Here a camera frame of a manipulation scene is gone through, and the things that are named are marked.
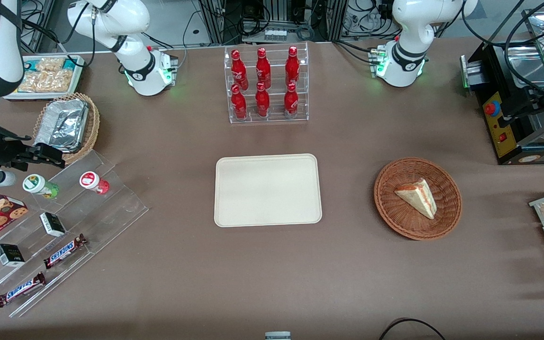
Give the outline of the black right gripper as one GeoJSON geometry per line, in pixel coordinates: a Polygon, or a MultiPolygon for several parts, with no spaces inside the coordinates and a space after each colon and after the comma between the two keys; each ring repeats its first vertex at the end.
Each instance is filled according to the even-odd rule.
{"type": "Polygon", "coordinates": [[[30,146],[23,143],[24,137],[13,137],[10,133],[0,132],[0,168],[11,168],[26,172],[30,163],[49,164],[65,168],[63,152],[47,144],[30,146]]]}

